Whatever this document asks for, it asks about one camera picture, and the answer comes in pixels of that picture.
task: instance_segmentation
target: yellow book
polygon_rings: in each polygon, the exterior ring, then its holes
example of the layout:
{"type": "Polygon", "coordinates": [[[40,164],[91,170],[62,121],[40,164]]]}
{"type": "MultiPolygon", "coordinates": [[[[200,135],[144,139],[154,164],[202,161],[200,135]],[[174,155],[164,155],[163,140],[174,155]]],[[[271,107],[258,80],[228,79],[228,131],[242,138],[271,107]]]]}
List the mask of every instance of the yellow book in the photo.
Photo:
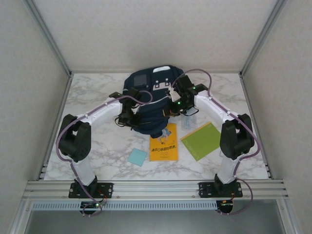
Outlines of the yellow book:
{"type": "Polygon", "coordinates": [[[150,140],[150,161],[177,161],[176,124],[169,123],[162,136],[150,140]]]}

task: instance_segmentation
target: white marble surface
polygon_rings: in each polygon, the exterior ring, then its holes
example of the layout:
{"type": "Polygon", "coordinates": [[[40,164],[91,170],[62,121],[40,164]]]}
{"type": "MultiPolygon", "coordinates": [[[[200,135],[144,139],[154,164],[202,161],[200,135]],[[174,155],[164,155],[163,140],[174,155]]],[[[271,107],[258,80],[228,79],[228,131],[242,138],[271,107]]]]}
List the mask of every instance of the white marble surface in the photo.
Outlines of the white marble surface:
{"type": "MultiPolygon", "coordinates": [[[[212,94],[230,109],[238,113],[249,113],[238,74],[212,74],[212,94]]],[[[66,101],[63,116],[68,113],[78,115],[100,105],[109,94],[121,92],[123,81],[129,74],[75,74],[66,101]]],[[[190,74],[194,84],[208,86],[205,74],[190,74]]],[[[182,117],[172,117],[169,122],[177,124],[178,139],[191,130],[184,130],[182,117]]],[[[196,114],[197,126],[211,121],[208,114],[196,114]]],[[[212,121],[220,130],[221,123],[212,121]]],[[[149,151],[149,136],[120,128],[110,121],[92,132],[92,149],[89,154],[91,166],[99,180],[194,180],[213,179],[221,165],[220,148],[198,162],[179,140],[179,160],[176,162],[150,162],[147,155],[142,167],[128,162],[133,148],[149,151]]],[[[243,179],[267,179],[261,154],[244,160],[237,176],[243,179]]],[[[55,147],[51,153],[44,180],[73,180],[69,163],[58,159],[55,147]]]]}

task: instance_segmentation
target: light blue paper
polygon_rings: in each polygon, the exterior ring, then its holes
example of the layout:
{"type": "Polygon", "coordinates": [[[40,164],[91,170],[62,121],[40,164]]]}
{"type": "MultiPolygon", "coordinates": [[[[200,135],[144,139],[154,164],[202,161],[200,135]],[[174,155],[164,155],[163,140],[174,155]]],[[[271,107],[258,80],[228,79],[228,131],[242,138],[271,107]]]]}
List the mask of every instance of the light blue paper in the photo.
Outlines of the light blue paper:
{"type": "Polygon", "coordinates": [[[143,165],[146,156],[147,156],[146,152],[134,148],[128,158],[128,162],[141,167],[143,165]]]}

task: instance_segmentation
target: navy blue backpack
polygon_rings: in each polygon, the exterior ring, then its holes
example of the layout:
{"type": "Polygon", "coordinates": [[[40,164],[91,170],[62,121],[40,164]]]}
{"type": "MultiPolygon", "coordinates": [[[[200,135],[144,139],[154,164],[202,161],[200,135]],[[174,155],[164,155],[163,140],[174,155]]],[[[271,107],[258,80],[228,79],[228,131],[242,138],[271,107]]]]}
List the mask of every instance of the navy blue backpack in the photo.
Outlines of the navy blue backpack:
{"type": "MultiPolygon", "coordinates": [[[[146,90],[153,95],[153,101],[149,104],[141,105],[137,114],[140,114],[140,123],[137,127],[132,127],[133,130],[151,135],[152,138],[157,138],[162,135],[162,130],[167,126],[169,117],[163,114],[163,108],[170,101],[167,96],[168,88],[180,76],[183,71],[177,67],[166,65],[144,69],[132,73],[126,80],[123,86],[123,94],[126,95],[130,88],[135,88],[139,91],[146,90]]],[[[142,93],[140,101],[148,102],[150,96],[147,93],[142,93]]]]}

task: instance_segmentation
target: cable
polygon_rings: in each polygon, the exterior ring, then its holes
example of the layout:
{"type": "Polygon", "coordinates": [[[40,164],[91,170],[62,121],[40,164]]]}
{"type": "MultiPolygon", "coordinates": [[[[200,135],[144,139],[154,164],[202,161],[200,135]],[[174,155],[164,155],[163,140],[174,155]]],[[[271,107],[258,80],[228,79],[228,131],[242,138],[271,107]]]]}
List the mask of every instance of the cable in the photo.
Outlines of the cable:
{"type": "Polygon", "coordinates": [[[235,168],[234,168],[234,171],[233,171],[233,176],[234,176],[237,180],[240,180],[240,181],[242,181],[244,184],[246,184],[247,187],[248,187],[249,190],[250,190],[250,193],[251,193],[250,202],[248,203],[248,205],[247,205],[245,208],[243,208],[243,209],[241,209],[241,210],[239,210],[239,211],[236,211],[236,212],[234,212],[234,213],[228,213],[228,214],[227,214],[227,215],[236,215],[236,214],[239,214],[239,213],[241,213],[241,212],[247,210],[247,209],[251,206],[251,204],[252,204],[252,202],[253,202],[253,200],[254,200],[254,195],[253,195],[253,192],[252,192],[251,187],[250,187],[249,184],[248,184],[246,181],[244,181],[243,179],[237,178],[237,177],[236,177],[236,172],[237,172],[237,169],[238,169],[238,167],[239,167],[239,165],[240,165],[240,162],[241,162],[242,160],[247,159],[247,158],[251,158],[251,157],[257,155],[257,154],[260,152],[260,150],[261,150],[260,142],[259,142],[258,138],[254,135],[254,133],[252,132],[252,130],[251,130],[243,121],[241,121],[237,116],[233,115],[233,114],[230,112],[230,110],[227,110],[223,105],[221,105],[218,101],[216,101],[216,100],[213,98],[213,96],[210,94],[210,89],[211,89],[211,85],[212,85],[213,79],[212,79],[211,75],[210,75],[207,71],[205,71],[205,70],[203,70],[203,69],[199,69],[199,68],[194,68],[194,69],[188,70],[188,71],[182,73],[180,76],[178,76],[178,77],[175,79],[175,81],[172,83],[171,86],[173,87],[174,84],[176,83],[176,81],[177,81],[179,78],[181,78],[182,76],[184,76],[186,73],[193,72],[193,71],[201,71],[201,72],[203,72],[203,73],[205,73],[205,74],[207,74],[207,75],[209,76],[210,83],[209,83],[208,91],[207,91],[208,97],[210,97],[210,98],[211,98],[211,101],[212,101],[214,104],[216,104],[221,110],[223,110],[225,113],[228,113],[231,117],[233,117],[234,119],[236,119],[236,120],[248,131],[248,133],[254,138],[255,142],[257,143],[257,150],[256,150],[256,152],[254,152],[254,153],[251,154],[251,155],[247,155],[247,156],[241,157],[241,158],[238,160],[238,162],[237,162],[237,164],[236,164],[236,166],[235,166],[235,168]]]}
{"type": "MultiPolygon", "coordinates": [[[[70,167],[72,168],[72,171],[74,172],[74,175],[75,175],[75,177],[76,177],[76,179],[77,179],[79,185],[81,186],[82,190],[83,190],[83,191],[86,193],[86,195],[93,201],[93,202],[91,202],[91,203],[88,203],[88,204],[84,207],[84,209],[82,210],[82,215],[83,215],[83,216],[86,215],[85,212],[84,212],[85,208],[86,208],[87,206],[93,204],[93,203],[98,204],[98,201],[96,201],[96,200],[88,193],[88,191],[85,189],[85,187],[84,187],[82,181],[80,180],[80,178],[79,178],[79,176],[78,176],[78,173],[77,173],[76,169],[74,168],[73,161],[72,161],[71,159],[65,159],[65,158],[63,158],[63,157],[60,155],[60,152],[59,152],[59,142],[60,142],[61,138],[63,137],[63,135],[66,133],[66,131],[67,131],[70,127],[72,127],[73,125],[75,125],[75,124],[76,124],[77,122],[79,122],[80,120],[86,118],[87,116],[92,115],[93,113],[95,113],[95,112],[98,111],[99,109],[101,109],[101,108],[107,106],[108,104],[111,104],[111,103],[113,103],[113,102],[115,102],[115,101],[118,101],[118,100],[121,100],[121,99],[124,99],[124,98],[130,98],[130,99],[132,99],[133,101],[135,101],[135,102],[137,102],[137,103],[139,103],[139,104],[148,104],[148,103],[152,102],[153,96],[152,96],[152,94],[151,94],[150,92],[145,91],[145,90],[142,90],[142,91],[140,91],[140,92],[141,92],[141,93],[147,93],[147,94],[151,97],[151,99],[150,99],[148,102],[142,102],[142,101],[139,101],[139,100],[135,99],[135,98],[132,97],[132,96],[124,95],[124,96],[121,96],[121,97],[117,97],[117,98],[115,98],[115,99],[113,99],[113,100],[110,100],[110,101],[108,101],[108,102],[105,102],[105,103],[101,104],[100,106],[96,107],[95,109],[93,109],[93,110],[89,111],[88,113],[86,113],[86,115],[81,116],[81,117],[75,119],[75,120],[74,120],[73,122],[71,122],[70,124],[68,124],[68,125],[60,132],[60,134],[59,134],[59,136],[58,136],[58,138],[57,138],[57,140],[56,140],[55,148],[56,148],[56,152],[57,152],[58,158],[59,158],[61,161],[69,162],[69,163],[70,163],[70,167]]],[[[89,215],[88,215],[89,217],[91,217],[91,216],[96,216],[96,215],[98,215],[99,213],[102,212],[102,206],[101,206],[100,204],[99,204],[98,206],[99,206],[99,208],[100,208],[100,211],[97,212],[97,213],[89,214],[89,215]]]]}

